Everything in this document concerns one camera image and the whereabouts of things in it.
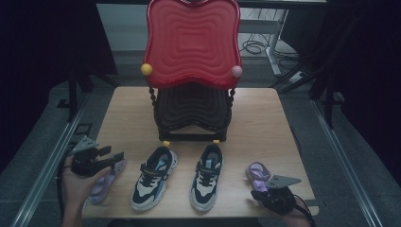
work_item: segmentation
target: wooden table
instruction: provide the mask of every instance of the wooden table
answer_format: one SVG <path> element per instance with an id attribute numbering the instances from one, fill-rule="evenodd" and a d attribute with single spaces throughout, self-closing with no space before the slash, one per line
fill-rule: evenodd
<path id="1" fill-rule="evenodd" d="M 305 200 L 315 200 L 304 165 L 295 145 L 286 116 L 275 90 L 268 88 L 235 89 L 233 118 L 227 141 L 219 145 L 224 168 L 218 180 L 218 199 L 209 212 L 192 208 L 189 187 L 197 161 L 208 142 L 171 142 L 170 149 L 179 158 L 175 172 L 167 180 L 161 202 L 145 212 L 131 208 L 131 194 L 140 176 L 140 165 L 163 142 L 153 119 L 148 88 L 118 87 L 97 137 L 99 147 L 112 146 L 112 153 L 125 152 L 127 164 L 113 183 L 108 198 L 100 205 L 88 202 L 85 218 L 257 218 L 270 217 L 252 198 L 246 167 L 263 163 L 271 174 L 302 180 L 290 186 Z M 317 215 L 319 207 L 310 207 Z"/>

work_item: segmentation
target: sneaker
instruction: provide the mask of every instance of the sneaker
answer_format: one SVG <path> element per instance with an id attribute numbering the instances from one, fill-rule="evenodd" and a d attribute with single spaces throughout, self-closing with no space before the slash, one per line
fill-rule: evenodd
<path id="1" fill-rule="evenodd" d="M 208 145 L 200 157 L 189 200 L 199 211 L 212 209 L 218 195 L 218 176 L 223 166 L 223 155 L 218 145 Z"/>
<path id="2" fill-rule="evenodd" d="M 167 177 L 178 164 L 177 154 L 165 146 L 158 147 L 141 164 L 142 174 L 132 193 L 131 207 L 145 211 L 155 206 L 166 192 Z"/>

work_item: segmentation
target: yellow ball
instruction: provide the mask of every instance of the yellow ball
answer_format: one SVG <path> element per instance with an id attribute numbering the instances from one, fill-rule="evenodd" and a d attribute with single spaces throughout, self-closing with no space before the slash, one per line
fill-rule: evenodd
<path id="1" fill-rule="evenodd" d="M 141 66 L 141 72 L 145 76 L 149 76 L 151 74 L 152 68 L 150 64 L 144 63 Z"/>

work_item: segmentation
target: red plastic tray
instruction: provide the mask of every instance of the red plastic tray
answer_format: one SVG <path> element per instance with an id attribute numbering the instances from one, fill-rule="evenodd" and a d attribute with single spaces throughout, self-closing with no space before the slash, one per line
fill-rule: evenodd
<path id="1" fill-rule="evenodd" d="M 152 0 L 148 5 L 148 46 L 144 63 L 152 66 L 148 85 L 169 88 L 193 81 L 219 89 L 238 83 L 241 66 L 235 0 Z"/>

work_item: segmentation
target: pink ball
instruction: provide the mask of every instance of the pink ball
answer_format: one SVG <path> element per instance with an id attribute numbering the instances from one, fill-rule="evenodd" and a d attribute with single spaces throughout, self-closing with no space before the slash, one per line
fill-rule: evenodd
<path id="1" fill-rule="evenodd" d="M 239 66 L 239 65 L 234 66 L 234 67 L 231 69 L 231 72 L 233 73 L 233 76 L 234 76 L 235 78 L 240 78 L 240 77 L 242 76 L 242 68 L 241 68 L 241 66 Z"/>

